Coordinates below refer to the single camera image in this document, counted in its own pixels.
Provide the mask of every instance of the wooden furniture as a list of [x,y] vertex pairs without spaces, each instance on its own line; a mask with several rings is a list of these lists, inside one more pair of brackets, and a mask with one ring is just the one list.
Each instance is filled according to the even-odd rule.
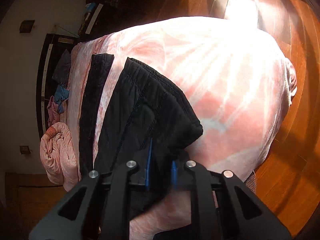
[[7,210],[26,236],[65,193],[47,174],[5,174]]
[[0,201],[0,236],[1,239],[25,240],[27,236],[14,217]]

